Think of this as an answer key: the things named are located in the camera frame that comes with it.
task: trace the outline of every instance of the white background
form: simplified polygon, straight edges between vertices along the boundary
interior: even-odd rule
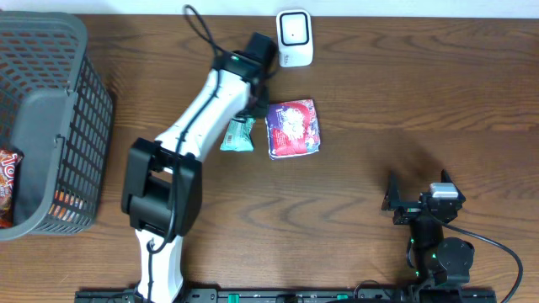
[[[66,13],[272,15],[304,8],[313,16],[539,18],[539,0],[0,0],[0,9]]]

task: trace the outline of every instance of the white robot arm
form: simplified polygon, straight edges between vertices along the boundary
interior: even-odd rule
[[[275,43],[255,33],[244,52],[217,57],[205,86],[184,114],[155,142],[139,138],[130,149],[122,210],[130,216],[141,246],[142,277],[137,293],[143,299],[150,296],[152,302],[171,303],[181,291],[182,241],[200,210],[201,163],[230,119],[238,114],[265,116],[268,100],[264,79],[275,53]],[[216,90],[217,73],[220,83]],[[190,128],[176,154],[180,134],[187,125]],[[178,194],[171,198],[174,187],[153,177],[152,171],[171,173],[174,161],[179,161]],[[171,237],[165,239],[173,216]],[[160,247],[167,240],[163,250],[149,258],[147,244]]]

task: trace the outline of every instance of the gray plastic basket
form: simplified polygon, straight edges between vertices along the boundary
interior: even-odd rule
[[[66,13],[0,13],[0,147],[17,167],[13,227],[74,234],[95,219],[114,106],[86,56],[84,24]]]

